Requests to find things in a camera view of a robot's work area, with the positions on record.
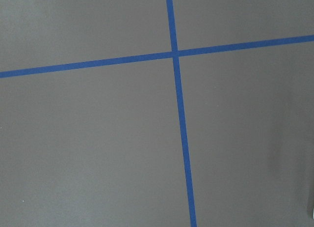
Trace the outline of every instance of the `floor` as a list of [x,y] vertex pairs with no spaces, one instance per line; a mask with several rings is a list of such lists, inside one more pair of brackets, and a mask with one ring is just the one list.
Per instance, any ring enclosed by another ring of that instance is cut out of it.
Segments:
[[314,0],[0,0],[0,227],[310,227]]

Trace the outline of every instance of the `gray floor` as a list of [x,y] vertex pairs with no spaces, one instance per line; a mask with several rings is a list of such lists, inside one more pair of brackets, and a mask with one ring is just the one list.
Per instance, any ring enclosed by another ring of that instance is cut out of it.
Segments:
[[[174,0],[179,49],[314,34],[314,0]],[[0,71],[170,51],[166,0],[0,0]],[[314,43],[181,57],[199,227],[310,227]],[[171,59],[0,79],[0,227],[188,227]]]

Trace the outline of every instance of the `blue cross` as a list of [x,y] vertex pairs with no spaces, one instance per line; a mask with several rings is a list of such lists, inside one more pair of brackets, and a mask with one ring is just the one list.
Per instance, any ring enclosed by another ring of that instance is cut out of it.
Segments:
[[190,165],[190,158],[189,158],[189,151],[188,151],[188,142],[187,142],[185,115],[184,115],[183,91],[182,91],[182,83],[181,83],[181,75],[180,75],[179,58],[183,56],[191,56],[191,55],[210,54],[210,53],[217,53],[217,52],[226,52],[226,51],[261,48],[261,47],[276,46],[276,45],[311,42],[311,41],[314,41],[314,35],[262,40],[262,41],[246,42],[246,43],[238,43],[238,44],[228,44],[228,45],[220,45],[220,46],[212,46],[212,47],[196,48],[196,49],[178,50],[173,2],[172,0],[166,0],[166,1],[167,1],[169,30],[170,30],[170,40],[171,40],[170,52],[162,52],[162,53],[156,53],[156,54],[144,54],[144,55],[137,55],[137,56],[130,56],[130,57],[117,57],[117,58],[101,59],[101,60],[94,60],[94,61],[84,61],[84,62],[75,62],[75,63],[61,64],[61,65],[4,71],[4,72],[0,72],[0,78],[55,72],[55,71],[75,70],[75,69],[82,69],[82,68],[88,68],[88,67],[107,66],[107,65],[115,65],[115,64],[129,63],[129,62],[172,58],[174,75],[175,75],[175,85],[176,85],[181,141],[182,141],[182,149],[183,149],[183,161],[184,161],[184,171],[185,171],[185,179],[186,179],[187,198],[188,198],[189,213],[190,213],[190,223],[191,223],[191,227],[197,227],[193,185],[192,185],[191,165]]

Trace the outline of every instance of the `blue tape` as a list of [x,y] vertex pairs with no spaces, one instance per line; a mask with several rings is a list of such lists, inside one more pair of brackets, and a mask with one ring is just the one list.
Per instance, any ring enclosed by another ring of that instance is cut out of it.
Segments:
[[167,12],[168,12],[168,21],[169,21],[171,49],[173,53],[172,61],[173,61],[173,68],[174,68],[174,75],[175,75],[175,85],[176,85],[176,93],[177,93],[177,103],[178,103],[178,112],[179,112],[179,123],[180,123],[181,142],[182,142],[182,151],[183,151],[187,200],[188,200],[189,213],[190,213],[190,223],[191,223],[191,227],[197,227],[190,155],[188,151],[188,141],[187,141],[187,132],[186,132],[186,123],[185,123],[185,113],[184,113],[182,82],[181,82],[181,74],[180,74],[180,62],[179,62],[179,55],[178,55],[175,15],[174,15],[174,8],[173,8],[172,0],[167,0]]
[[53,66],[34,67],[34,68],[27,68],[27,69],[14,70],[14,71],[3,71],[3,72],[0,72],[0,78],[32,75],[32,74],[55,72],[55,71],[67,71],[67,70],[82,69],[82,68],[87,68],[87,67],[107,66],[107,65],[115,65],[115,64],[138,62],[138,61],[165,59],[165,58],[172,58],[172,56],[173,56],[172,52],[164,52],[164,53],[156,53],[156,54],[137,55],[137,56],[131,56],[131,57],[117,57],[117,58],[109,58],[109,59],[95,60],[95,61],[84,61],[84,62],[68,63],[68,64],[61,64],[61,65],[53,65]]
[[183,56],[211,54],[211,53],[242,50],[242,49],[261,48],[261,47],[284,45],[284,44],[296,44],[296,43],[304,43],[304,42],[311,42],[311,41],[314,41],[314,35],[262,40],[262,41],[239,43],[239,44],[227,44],[227,45],[198,48],[198,49],[179,50],[178,54],[180,57],[183,57]]

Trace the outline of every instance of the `vertical blue line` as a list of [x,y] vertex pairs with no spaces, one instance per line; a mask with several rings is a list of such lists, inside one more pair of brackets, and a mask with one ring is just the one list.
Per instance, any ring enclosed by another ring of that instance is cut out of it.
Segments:
[[183,150],[183,162],[184,162],[184,171],[185,171],[185,180],[186,180],[187,200],[188,200],[188,206],[189,206],[189,212],[190,212],[190,223],[191,223],[191,227],[197,227],[190,155],[188,151],[187,132],[186,132],[186,123],[185,123],[185,114],[184,114],[184,103],[183,103],[179,52],[178,52],[177,35],[176,35],[175,15],[174,15],[174,8],[173,8],[172,0],[167,0],[167,11],[168,11],[171,49],[172,49],[172,54],[173,54],[172,61],[173,61],[173,68],[174,68],[174,75],[175,75],[175,85],[176,85],[176,93],[177,93],[179,123],[180,123],[180,132],[181,132],[182,150]]

